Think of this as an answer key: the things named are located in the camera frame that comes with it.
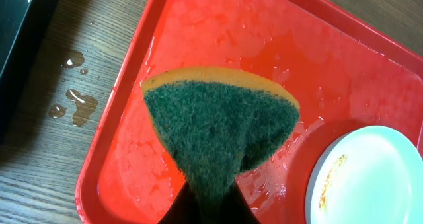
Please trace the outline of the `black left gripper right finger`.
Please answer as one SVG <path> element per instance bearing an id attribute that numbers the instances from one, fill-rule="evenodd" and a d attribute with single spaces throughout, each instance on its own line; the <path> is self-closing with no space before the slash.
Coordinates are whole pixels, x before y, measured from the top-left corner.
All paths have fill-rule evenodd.
<path id="1" fill-rule="evenodd" d="M 221 203 L 219 222 L 222 224 L 260 224 L 236 183 L 230 187 Z"/>

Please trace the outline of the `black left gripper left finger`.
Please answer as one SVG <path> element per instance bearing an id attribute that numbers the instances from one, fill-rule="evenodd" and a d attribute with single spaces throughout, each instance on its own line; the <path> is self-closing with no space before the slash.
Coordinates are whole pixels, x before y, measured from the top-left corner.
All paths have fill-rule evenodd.
<path id="1" fill-rule="evenodd" d="M 185 182 L 173 204 L 158 224 L 200 224 L 201 215 L 195 193 Z"/>

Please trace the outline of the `orange green sponge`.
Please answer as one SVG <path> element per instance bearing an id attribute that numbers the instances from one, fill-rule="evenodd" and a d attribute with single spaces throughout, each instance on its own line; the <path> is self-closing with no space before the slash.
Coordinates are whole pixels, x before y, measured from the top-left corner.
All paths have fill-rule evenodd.
<path id="1" fill-rule="evenodd" d="M 207 217 L 217 215 L 239 174 L 284 144 L 300 117 L 283 86 L 238 69 L 173 69 L 144 80 L 141 89 L 159 141 Z"/>

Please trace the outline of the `white plate top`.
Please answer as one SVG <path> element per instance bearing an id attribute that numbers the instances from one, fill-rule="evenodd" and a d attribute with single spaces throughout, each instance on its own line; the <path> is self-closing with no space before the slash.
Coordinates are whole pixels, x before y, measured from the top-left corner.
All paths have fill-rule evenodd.
<path id="1" fill-rule="evenodd" d="M 307 224 L 422 224 L 422 157 L 401 132 L 367 126 L 332 142 L 310 175 Z"/>

